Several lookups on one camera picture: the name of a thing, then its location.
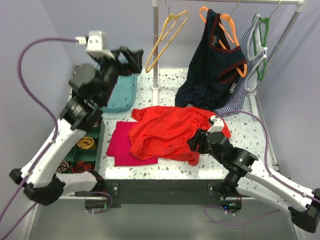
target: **navy blue vest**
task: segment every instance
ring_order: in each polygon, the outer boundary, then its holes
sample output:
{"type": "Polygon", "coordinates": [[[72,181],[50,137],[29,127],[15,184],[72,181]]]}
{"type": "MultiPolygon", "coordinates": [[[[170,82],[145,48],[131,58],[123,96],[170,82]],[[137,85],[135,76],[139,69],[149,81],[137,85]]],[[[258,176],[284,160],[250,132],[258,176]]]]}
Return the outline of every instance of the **navy blue vest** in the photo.
{"type": "Polygon", "coordinates": [[[230,49],[220,28],[220,13],[209,9],[201,42],[190,62],[185,83],[178,89],[175,106],[188,104],[213,111],[223,107],[240,78],[236,67],[243,72],[247,63],[241,47],[230,49]],[[222,41],[227,49],[219,44],[222,41]]]}

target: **pink cloth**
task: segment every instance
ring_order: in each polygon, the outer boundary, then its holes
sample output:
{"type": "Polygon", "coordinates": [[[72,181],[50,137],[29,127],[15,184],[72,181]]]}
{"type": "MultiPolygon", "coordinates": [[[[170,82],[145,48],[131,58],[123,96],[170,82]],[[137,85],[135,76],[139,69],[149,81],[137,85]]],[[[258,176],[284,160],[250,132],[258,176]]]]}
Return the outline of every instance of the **pink cloth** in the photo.
{"type": "Polygon", "coordinates": [[[137,122],[131,121],[118,121],[116,123],[115,130],[112,134],[108,150],[106,155],[114,157],[114,165],[118,166],[143,166],[150,164],[157,164],[158,158],[151,157],[146,160],[140,160],[129,153],[132,144],[130,142],[129,136],[127,136],[129,130],[137,122]]]}

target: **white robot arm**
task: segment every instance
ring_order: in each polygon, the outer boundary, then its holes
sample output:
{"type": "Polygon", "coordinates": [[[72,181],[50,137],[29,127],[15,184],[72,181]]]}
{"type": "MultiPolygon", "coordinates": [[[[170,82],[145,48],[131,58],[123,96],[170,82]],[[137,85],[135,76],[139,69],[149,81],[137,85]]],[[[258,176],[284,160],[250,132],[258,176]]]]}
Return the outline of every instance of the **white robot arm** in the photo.
{"type": "Polygon", "coordinates": [[[210,154],[229,171],[215,189],[225,197],[240,194],[265,202],[290,216],[296,226],[315,233],[320,220],[320,189],[301,186],[267,168],[249,151],[234,147],[221,132],[224,123],[220,118],[213,116],[210,123],[208,131],[198,129],[190,148],[210,154]]]}
{"type": "Polygon", "coordinates": [[[142,49],[132,52],[121,46],[109,50],[102,31],[91,31],[89,36],[76,40],[86,45],[86,52],[100,68],[97,70],[91,64],[76,67],[69,80],[73,96],[61,111],[56,128],[26,166],[9,174],[16,184],[23,185],[30,200],[42,205],[52,204],[62,194],[102,191],[104,180],[93,170],[75,174],[56,173],[56,170],[70,149],[101,118],[101,107],[107,106],[118,77],[142,71],[142,49]],[[126,63],[118,60],[120,53],[127,59],[126,63]]]}

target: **red garment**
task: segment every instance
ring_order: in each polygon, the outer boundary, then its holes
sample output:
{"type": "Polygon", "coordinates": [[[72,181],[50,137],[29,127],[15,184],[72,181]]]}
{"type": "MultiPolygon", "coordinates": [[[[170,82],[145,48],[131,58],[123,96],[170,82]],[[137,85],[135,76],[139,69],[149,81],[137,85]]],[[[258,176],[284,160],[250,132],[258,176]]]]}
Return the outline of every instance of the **red garment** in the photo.
{"type": "Polygon", "coordinates": [[[127,134],[129,130],[136,124],[136,122],[131,121],[118,121],[116,123],[108,150],[106,151],[107,156],[114,157],[114,165],[116,167],[143,166],[158,163],[157,157],[151,157],[142,161],[129,153],[132,144],[127,134]]]}
{"type": "MultiPolygon", "coordinates": [[[[190,150],[187,140],[197,129],[208,130],[208,119],[215,113],[196,107],[151,106],[134,109],[131,116],[139,121],[128,132],[132,143],[130,153],[141,159],[160,157],[177,161],[199,163],[199,153],[190,150]]],[[[226,124],[223,134],[230,138],[226,124]]]]}

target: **blue plastic tray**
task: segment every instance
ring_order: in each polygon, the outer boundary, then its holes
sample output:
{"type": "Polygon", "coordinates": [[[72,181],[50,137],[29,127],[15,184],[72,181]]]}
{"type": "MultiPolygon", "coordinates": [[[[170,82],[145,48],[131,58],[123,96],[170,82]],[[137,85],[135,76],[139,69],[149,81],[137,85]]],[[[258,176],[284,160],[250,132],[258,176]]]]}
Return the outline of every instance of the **blue plastic tray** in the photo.
{"type": "Polygon", "coordinates": [[[124,113],[131,109],[136,100],[137,74],[119,76],[108,101],[108,107],[102,107],[104,113],[124,113]]]}

